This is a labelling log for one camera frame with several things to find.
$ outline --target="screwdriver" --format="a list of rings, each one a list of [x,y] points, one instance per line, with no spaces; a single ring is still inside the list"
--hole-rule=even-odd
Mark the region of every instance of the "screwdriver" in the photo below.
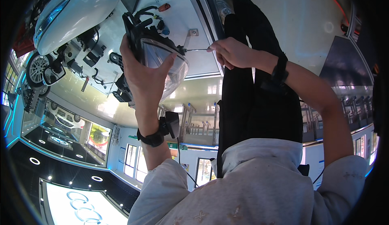
[[[213,49],[210,49],[210,48],[199,48],[199,49],[185,49],[185,52],[188,52],[188,51],[200,51],[200,50],[213,51]]]

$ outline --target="orange cable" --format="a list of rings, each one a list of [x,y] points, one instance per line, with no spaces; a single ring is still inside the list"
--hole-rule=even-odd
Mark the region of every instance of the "orange cable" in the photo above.
[[[346,16],[346,13],[344,13],[344,10],[343,8],[340,6],[339,2],[337,0],[334,0],[335,3],[338,5],[338,7],[340,8],[340,11],[342,12],[343,16],[344,16],[344,19],[346,20],[346,23],[347,23],[347,26],[350,25],[350,23],[348,22],[348,19],[347,19],[347,16]]]

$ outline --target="audi logo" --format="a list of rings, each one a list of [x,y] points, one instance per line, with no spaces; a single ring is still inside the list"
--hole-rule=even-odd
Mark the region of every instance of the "audi logo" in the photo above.
[[[95,211],[95,207],[89,202],[88,197],[74,191],[68,192],[66,196],[70,199],[70,204],[75,209],[74,213],[80,221],[84,222],[85,225],[101,224],[103,218]]]

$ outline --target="car wheel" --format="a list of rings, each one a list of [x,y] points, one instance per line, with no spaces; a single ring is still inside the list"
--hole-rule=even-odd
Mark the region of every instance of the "car wheel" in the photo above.
[[[34,53],[27,63],[26,80],[28,85],[37,90],[43,86],[43,70],[52,62],[50,55]]]
[[[74,119],[74,121],[76,121],[76,122],[78,123],[78,122],[80,122],[81,117],[80,117],[79,115],[75,115],[75,116],[73,117],[73,119]]]
[[[50,86],[44,86],[40,91],[39,91],[39,98],[45,98],[50,92]]]
[[[56,102],[51,102],[51,109],[56,110],[58,107],[58,104]]]

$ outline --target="shoe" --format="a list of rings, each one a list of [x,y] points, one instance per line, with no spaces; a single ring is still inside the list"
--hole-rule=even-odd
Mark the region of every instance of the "shoe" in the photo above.
[[[221,23],[224,25],[224,19],[226,18],[227,15],[233,14],[232,9],[230,6],[225,2],[224,0],[216,0],[216,7],[219,10],[220,18],[221,18]]]

